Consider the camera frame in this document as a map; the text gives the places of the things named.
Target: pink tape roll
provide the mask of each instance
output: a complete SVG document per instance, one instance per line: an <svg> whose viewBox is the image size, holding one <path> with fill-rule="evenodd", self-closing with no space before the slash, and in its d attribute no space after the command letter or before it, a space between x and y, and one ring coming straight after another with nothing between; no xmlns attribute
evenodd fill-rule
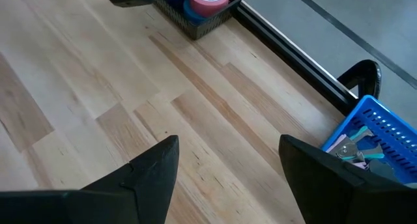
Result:
<svg viewBox="0 0 417 224"><path fill-rule="evenodd" d="M194 12L203 17L210 17L229 4L229 0L190 0Z"/></svg>

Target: wood grain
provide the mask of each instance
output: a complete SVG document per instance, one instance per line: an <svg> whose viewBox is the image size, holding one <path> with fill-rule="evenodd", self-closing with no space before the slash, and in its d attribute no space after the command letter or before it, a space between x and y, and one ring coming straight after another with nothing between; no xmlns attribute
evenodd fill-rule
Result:
<svg viewBox="0 0 417 224"><path fill-rule="evenodd" d="M0 190L79 189L176 134L166 223L304 222L280 135L319 146L342 117L234 19L198 41L108 0L0 0L0 21Z"/></svg>

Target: blue basket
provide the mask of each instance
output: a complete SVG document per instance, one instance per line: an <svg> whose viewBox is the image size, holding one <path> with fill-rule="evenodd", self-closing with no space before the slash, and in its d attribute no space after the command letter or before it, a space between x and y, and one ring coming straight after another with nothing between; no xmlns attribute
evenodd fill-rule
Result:
<svg viewBox="0 0 417 224"><path fill-rule="evenodd" d="M353 135L363 126L367 126L374 136L360 140L358 149L375 148L379 143L385 154L380 161L388 162L394 168L398 180L403 184L417 182L416 130L372 96L365 96L359 101L322 150L327 150L340 135Z"/></svg>

